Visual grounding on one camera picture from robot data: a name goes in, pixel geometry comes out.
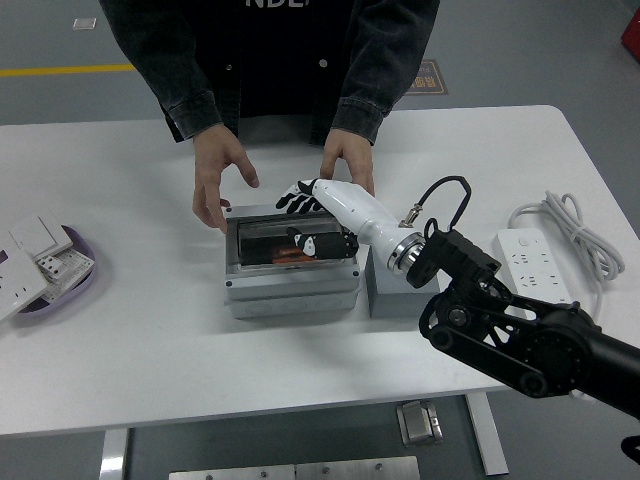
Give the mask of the person's right hand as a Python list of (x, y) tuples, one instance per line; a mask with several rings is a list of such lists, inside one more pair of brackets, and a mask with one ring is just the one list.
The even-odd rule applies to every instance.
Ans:
[(220, 196), (223, 171), (235, 166), (251, 188), (260, 185), (258, 174), (238, 138), (224, 125), (207, 128), (193, 138), (194, 193), (193, 213), (208, 227), (227, 233), (223, 209), (230, 206)]

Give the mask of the person's left hand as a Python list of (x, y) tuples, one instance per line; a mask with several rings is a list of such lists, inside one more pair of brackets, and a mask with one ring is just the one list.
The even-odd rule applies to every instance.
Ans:
[(345, 130), (331, 129), (324, 144), (321, 179), (333, 178), (339, 159), (346, 162), (352, 182), (374, 196), (374, 163), (369, 140)]

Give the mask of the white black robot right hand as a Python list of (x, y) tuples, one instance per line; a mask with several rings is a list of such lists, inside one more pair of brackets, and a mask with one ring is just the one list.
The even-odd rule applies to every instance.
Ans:
[(414, 228), (403, 228), (374, 196), (357, 184), (325, 179), (301, 180), (277, 201), (288, 214), (322, 207), (360, 243), (372, 247), (389, 270), (401, 271), (401, 261), (420, 238)]

